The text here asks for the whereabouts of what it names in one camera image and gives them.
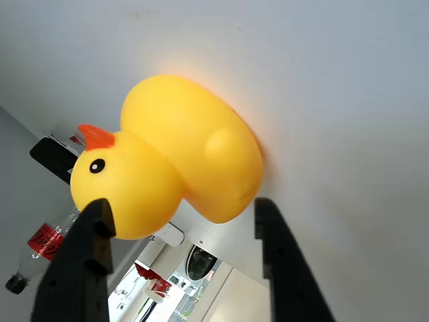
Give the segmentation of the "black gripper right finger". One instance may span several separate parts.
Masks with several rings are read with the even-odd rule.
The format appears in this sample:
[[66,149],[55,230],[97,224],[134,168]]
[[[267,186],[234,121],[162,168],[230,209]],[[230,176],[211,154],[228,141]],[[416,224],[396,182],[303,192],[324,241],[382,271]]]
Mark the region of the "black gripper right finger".
[[277,205],[254,203],[255,238],[262,241],[263,277],[269,280],[272,321],[334,321],[321,289]]

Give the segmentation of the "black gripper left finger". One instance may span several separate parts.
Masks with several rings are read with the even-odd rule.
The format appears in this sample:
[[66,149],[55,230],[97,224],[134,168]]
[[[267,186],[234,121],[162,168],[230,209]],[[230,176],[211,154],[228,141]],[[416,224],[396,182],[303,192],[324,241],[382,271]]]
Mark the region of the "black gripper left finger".
[[74,222],[39,284],[32,321],[108,321],[107,278],[116,235],[108,200],[89,203]]

